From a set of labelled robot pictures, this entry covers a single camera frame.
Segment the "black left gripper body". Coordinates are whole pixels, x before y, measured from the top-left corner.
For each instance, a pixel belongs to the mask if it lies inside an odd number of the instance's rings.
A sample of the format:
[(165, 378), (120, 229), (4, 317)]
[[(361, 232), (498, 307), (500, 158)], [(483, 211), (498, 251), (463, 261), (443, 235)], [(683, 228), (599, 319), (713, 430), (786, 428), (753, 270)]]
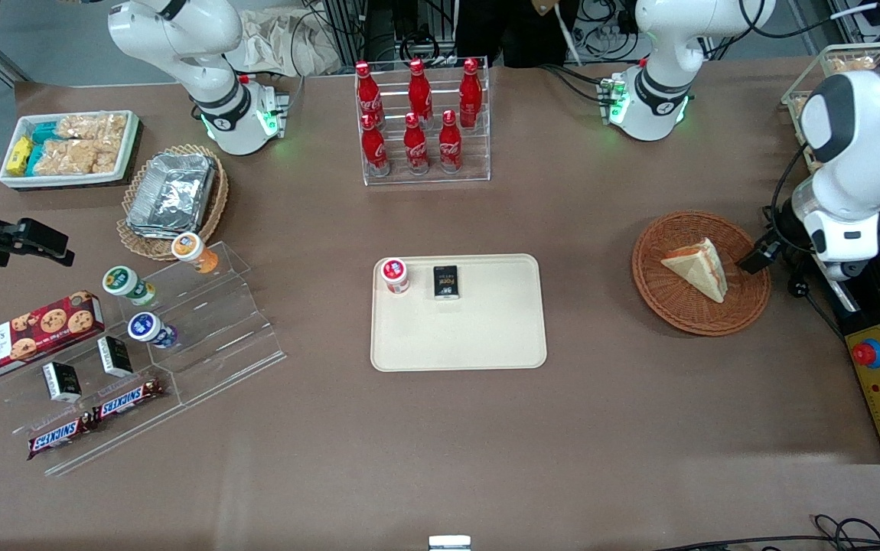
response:
[(777, 260), (784, 253), (814, 254), (810, 235), (797, 219), (792, 199), (782, 204), (774, 197), (768, 205), (768, 260)]

